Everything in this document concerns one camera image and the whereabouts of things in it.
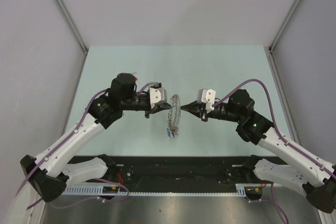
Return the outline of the large metal keyring disc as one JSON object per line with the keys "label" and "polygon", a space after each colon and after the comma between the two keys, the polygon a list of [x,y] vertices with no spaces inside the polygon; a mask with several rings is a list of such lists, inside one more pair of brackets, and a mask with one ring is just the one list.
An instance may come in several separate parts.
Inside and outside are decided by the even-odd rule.
{"label": "large metal keyring disc", "polygon": [[167,127],[170,129],[171,138],[175,138],[179,133],[181,118],[181,102],[178,94],[174,94],[170,103],[172,108],[168,112]]}

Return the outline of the key with blue tag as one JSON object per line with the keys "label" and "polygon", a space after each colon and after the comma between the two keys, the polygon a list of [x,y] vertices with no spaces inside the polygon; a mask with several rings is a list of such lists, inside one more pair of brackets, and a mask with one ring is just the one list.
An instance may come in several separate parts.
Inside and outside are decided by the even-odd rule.
{"label": "key with blue tag", "polygon": [[167,132],[167,136],[168,136],[169,138],[171,138],[170,129],[169,129],[168,127],[166,128],[166,132]]}

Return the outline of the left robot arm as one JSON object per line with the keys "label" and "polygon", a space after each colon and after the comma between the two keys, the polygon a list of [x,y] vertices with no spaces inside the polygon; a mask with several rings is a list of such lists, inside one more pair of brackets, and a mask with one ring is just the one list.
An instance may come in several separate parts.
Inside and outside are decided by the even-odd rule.
{"label": "left robot arm", "polygon": [[171,108],[161,83],[149,82],[137,91],[136,81],[130,73],[118,74],[109,88],[91,98],[74,127],[37,156],[24,156],[20,165],[25,179],[20,187],[29,183],[42,201],[52,202],[73,184],[91,179],[112,181],[116,165],[107,155],[75,165],[68,163],[90,140],[121,119],[124,111],[143,111],[149,118]]}

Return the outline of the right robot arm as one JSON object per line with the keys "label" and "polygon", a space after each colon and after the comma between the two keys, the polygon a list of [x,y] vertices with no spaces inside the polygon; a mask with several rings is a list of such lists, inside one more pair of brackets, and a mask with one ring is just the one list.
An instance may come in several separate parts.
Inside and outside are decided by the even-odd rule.
{"label": "right robot arm", "polygon": [[236,122],[236,132],[245,142],[264,148],[286,162],[276,165],[252,155],[243,164],[242,176],[249,183],[257,179],[280,184],[303,195],[318,210],[335,210],[335,165],[312,154],[286,137],[254,109],[254,100],[246,90],[235,91],[228,102],[216,102],[214,90],[200,90],[196,101],[181,110],[200,118]]}

